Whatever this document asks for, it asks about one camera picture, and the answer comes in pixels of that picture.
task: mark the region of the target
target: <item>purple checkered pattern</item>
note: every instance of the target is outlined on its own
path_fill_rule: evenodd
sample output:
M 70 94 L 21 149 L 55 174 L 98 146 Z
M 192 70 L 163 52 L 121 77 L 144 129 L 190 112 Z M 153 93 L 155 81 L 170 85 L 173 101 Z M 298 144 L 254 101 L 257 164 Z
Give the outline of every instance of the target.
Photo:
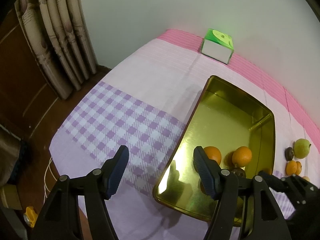
M 284 175 L 279 171 L 274 171 L 273 175 L 279 179 L 284 177 Z M 285 193 L 279 193 L 274 191 L 273 189 L 270 189 L 270 190 L 274 195 L 284 218 L 287 219 L 295 211 L 295 208 L 293 207 L 293 205 L 291 204 L 290 200 L 288 199 Z
M 185 125 L 108 84 L 99 82 L 76 106 L 62 128 L 103 164 L 120 145 L 129 148 L 127 184 L 151 196 Z

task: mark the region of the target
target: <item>pink stripe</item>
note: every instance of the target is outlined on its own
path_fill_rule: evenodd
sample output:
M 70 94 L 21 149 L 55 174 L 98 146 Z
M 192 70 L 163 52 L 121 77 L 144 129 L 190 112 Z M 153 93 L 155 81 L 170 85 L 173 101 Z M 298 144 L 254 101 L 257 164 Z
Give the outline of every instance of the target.
M 179 47 L 190 49 L 200 53 L 200 47 L 203 38 L 176 29 L 168 29 L 160 35 L 158 39 L 167 41 Z M 303 107 L 294 99 L 294 97 L 277 81 L 263 72 L 256 65 L 243 57 L 233 53 L 230 62 L 226 67 L 242 75 L 250 82 L 265 90 L 270 96 L 281 103 L 288 112 L 304 127 L 316 148 L 320 152 L 320 130 L 311 120 Z

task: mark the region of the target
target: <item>wire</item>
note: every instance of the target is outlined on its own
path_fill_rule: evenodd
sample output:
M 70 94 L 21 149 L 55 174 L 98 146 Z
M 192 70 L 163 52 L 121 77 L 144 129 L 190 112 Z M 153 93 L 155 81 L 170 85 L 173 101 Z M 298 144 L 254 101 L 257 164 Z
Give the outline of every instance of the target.
M 50 173 L 51 173 L 52 177 L 55 179 L 55 181 L 57 181 L 56 177 L 53 175 L 53 172 L 52 172 L 52 170 L 51 170 L 51 167 L 50 167 L 50 164 L 51 164 L 51 163 L 52 163 L 52 157 L 50 157 L 48 166 L 47 166 L 47 168 L 45 169 L 45 173 L 44 173 L 44 186 L 43 186 L 43 187 L 44 187 L 44 199 L 43 199 L 43 203 L 45 202 L 45 199 L 48 197 L 48 196 L 47 196 L 47 191 L 50 193 L 50 190 L 48 189 L 47 184 L 46 184 L 46 182 L 45 182 L 45 177 L 46 177 L 46 175 L 47 175 L 48 169 L 50 170 Z

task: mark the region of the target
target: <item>gold tray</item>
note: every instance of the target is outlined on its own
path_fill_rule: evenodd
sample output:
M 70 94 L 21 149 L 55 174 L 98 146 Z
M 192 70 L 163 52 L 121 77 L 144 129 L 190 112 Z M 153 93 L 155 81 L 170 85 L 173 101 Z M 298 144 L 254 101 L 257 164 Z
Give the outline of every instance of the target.
M 220 167 L 228 169 L 233 151 L 249 147 L 252 160 L 244 170 L 251 179 L 261 170 L 272 172 L 275 138 L 275 119 L 266 106 L 235 85 L 211 76 L 153 188 L 153 197 L 183 214 L 210 221 L 217 202 L 200 190 L 200 178 L 193 166 L 194 148 L 217 147 L 222 155 Z M 241 198 L 237 206 L 235 226 L 241 224 Z

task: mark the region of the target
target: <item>white wall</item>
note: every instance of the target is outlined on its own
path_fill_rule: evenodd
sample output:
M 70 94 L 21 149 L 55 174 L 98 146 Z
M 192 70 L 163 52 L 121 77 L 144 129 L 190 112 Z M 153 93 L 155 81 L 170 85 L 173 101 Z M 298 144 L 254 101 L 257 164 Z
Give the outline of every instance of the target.
M 279 81 L 320 126 L 320 23 L 305 0 L 81 0 L 98 63 L 113 68 L 177 28 L 233 37 L 235 52 Z

